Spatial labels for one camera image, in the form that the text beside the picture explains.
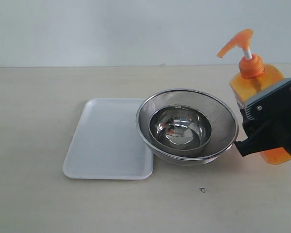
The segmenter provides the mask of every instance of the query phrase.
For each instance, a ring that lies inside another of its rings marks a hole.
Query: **bowl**
[[[203,113],[210,122],[212,126],[210,141],[200,154],[183,157],[165,152],[151,136],[149,124],[152,118],[159,110],[171,106],[195,109]],[[207,93],[191,89],[165,90],[147,98],[137,111],[136,127],[141,138],[156,156],[181,166],[194,166],[213,161],[230,149],[238,135],[236,117],[224,102]]]
[[[171,105],[154,113],[149,131],[157,148],[181,157],[197,157],[210,142],[212,126],[200,111]]]

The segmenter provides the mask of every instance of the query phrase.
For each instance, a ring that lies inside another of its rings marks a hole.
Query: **beige table surface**
[[[291,65],[277,67],[291,77]],[[204,166],[156,158],[143,181],[72,180],[62,172],[87,100],[193,88],[225,101],[241,123],[228,84],[237,71],[0,68],[0,233],[291,233],[291,161],[273,166],[232,147]]]

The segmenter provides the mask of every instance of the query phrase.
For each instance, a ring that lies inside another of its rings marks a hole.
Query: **orange pump head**
[[[239,69],[245,79],[252,79],[264,72],[262,58],[256,54],[251,54],[250,51],[252,35],[253,31],[251,29],[245,29],[237,33],[217,54],[218,57],[222,58],[235,46],[242,48],[244,57],[239,62]]]

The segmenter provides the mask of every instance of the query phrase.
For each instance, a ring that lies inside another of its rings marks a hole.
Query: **white tray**
[[[153,154],[139,136],[135,117],[143,99],[93,99],[86,103],[63,172],[75,179],[142,180]]]

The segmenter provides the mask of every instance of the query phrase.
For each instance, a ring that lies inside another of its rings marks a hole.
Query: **bottle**
[[[239,62],[240,72],[229,83],[240,109],[243,108],[243,103],[247,99],[284,79],[283,74],[275,66],[264,64],[260,56],[251,53],[249,46],[252,35],[251,29],[237,33],[217,54],[218,57],[222,58],[235,46],[243,49],[244,57]],[[272,165],[291,160],[291,156],[283,148],[266,150],[261,154],[263,159]]]

